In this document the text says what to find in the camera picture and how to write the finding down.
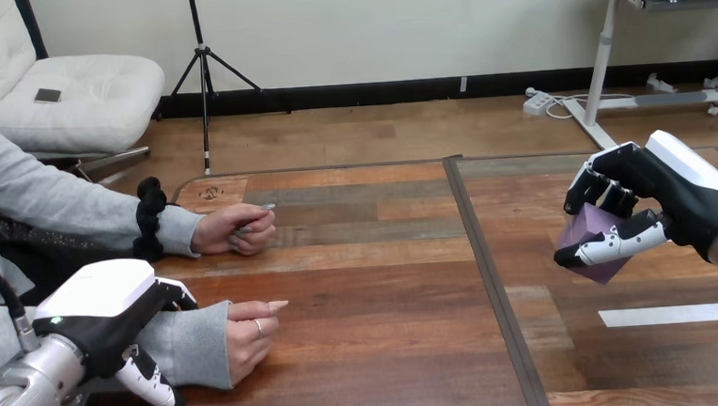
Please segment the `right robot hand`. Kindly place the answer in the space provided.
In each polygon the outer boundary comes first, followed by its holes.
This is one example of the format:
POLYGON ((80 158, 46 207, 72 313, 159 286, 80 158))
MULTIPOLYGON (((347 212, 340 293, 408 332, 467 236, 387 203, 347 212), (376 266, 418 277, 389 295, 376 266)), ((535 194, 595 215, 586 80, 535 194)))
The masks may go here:
POLYGON ((658 130, 590 156, 577 172, 564 211, 577 215, 602 197, 618 221, 590 239, 560 247, 557 265, 584 269, 631 258, 665 242, 703 259, 718 242, 718 169, 673 134, 658 130))

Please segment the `person's hand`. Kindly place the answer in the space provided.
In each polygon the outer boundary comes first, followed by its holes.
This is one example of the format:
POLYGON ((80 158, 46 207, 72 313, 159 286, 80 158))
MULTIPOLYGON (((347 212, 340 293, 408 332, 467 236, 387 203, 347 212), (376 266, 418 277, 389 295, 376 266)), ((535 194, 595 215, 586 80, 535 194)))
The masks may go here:
POLYGON ((278 313, 288 301, 246 301, 228 307, 226 353, 232 386, 244 380, 269 354, 278 332, 278 313))
POLYGON ((234 204, 202 218, 190 247, 195 254, 259 254, 274 236, 274 204, 234 204))

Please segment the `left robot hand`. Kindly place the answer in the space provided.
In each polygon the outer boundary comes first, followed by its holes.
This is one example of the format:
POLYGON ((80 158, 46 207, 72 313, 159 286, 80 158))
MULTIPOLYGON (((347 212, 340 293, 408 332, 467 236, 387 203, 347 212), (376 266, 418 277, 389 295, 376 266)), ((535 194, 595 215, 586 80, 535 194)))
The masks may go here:
POLYGON ((114 377, 153 406, 186 406, 135 339, 161 312, 196 309, 195 296, 179 280, 157 277, 142 259, 110 259, 79 269, 39 304, 33 329, 79 350, 82 383, 114 377))

